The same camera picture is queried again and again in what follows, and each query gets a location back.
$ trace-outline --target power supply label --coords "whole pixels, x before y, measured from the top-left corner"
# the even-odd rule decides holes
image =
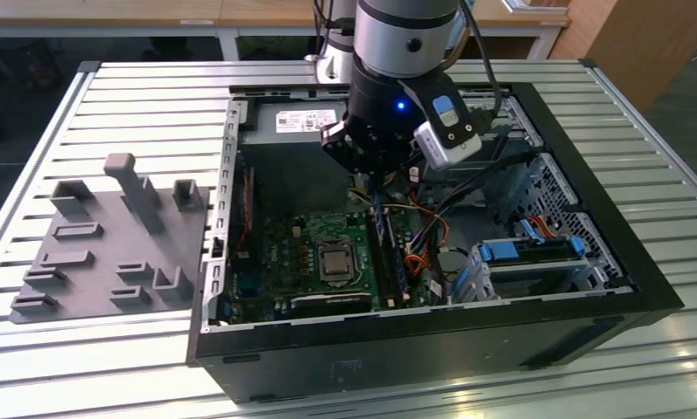
[[[277,133],[313,133],[337,122],[334,109],[283,111],[277,113]]]

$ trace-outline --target aluminum table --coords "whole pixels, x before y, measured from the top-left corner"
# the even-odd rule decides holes
[[[56,181],[118,188],[102,176],[103,161],[130,152],[158,188],[193,178],[215,194],[227,87],[314,82],[299,62],[81,69],[0,212],[0,417],[697,416],[697,177],[601,71],[576,61],[497,61],[494,71],[501,81],[534,83],[685,309],[573,364],[238,406],[205,370],[185,365],[190,311],[11,324]],[[486,80],[476,61],[450,73]]]

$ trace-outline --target table leg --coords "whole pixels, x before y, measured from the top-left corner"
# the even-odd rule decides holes
[[[219,38],[219,44],[222,45],[222,57],[225,58],[225,61],[239,61],[241,52],[237,49],[237,28],[217,29],[217,37]]]
[[[541,28],[540,32],[530,53],[528,54],[528,59],[548,59],[551,50],[555,48],[559,33],[561,33],[561,26]]]

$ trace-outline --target motherboard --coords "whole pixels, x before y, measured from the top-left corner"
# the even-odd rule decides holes
[[[412,238],[410,215],[394,210],[386,217],[402,249]],[[376,269],[381,250],[372,241],[374,225],[369,212],[266,219],[261,269],[237,277],[234,321],[366,313],[393,305],[386,295],[397,279],[385,278]],[[409,287],[406,291],[405,306],[424,305],[426,288]]]

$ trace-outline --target cpu socket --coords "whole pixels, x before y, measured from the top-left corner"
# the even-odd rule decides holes
[[[317,247],[321,264],[321,280],[338,288],[354,280],[352,240],[326,240]]]

